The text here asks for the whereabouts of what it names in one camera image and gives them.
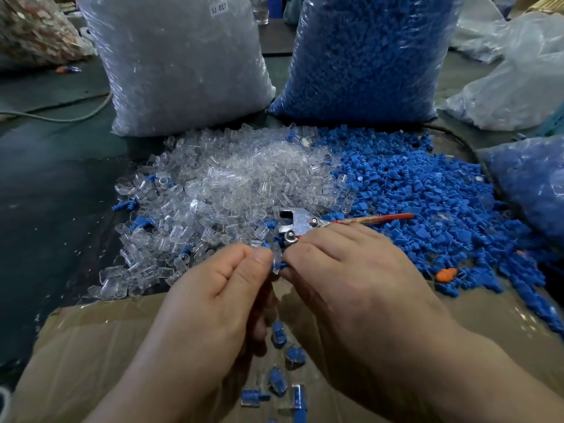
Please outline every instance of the left hand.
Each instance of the left hand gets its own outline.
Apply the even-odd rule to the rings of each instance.
[[[110,404],[100,404],[89,421],[113,421],[107,413],[96,414],[112,409],[112,399],[119,397],[124,404],[131,397],[137,407],[160,403],[157,415],[144,409],[133,416],[129,408],[131,421],[178,419],[218,387],[244,349],[247,331],[256,341],[266,337],[261,306],[271,289],[261,287],[271,265],[270,249],[235,244],[186,272],[171,288],[122,380],[104,399]]]

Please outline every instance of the orange plastic part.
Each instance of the orange plastic part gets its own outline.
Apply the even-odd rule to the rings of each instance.
[[[454,267],[444,268],[435,275],[435,278],[437,282],[446,284],[448,282],[451,282],[457,274],[458,274],[458,270],[456,270]]]

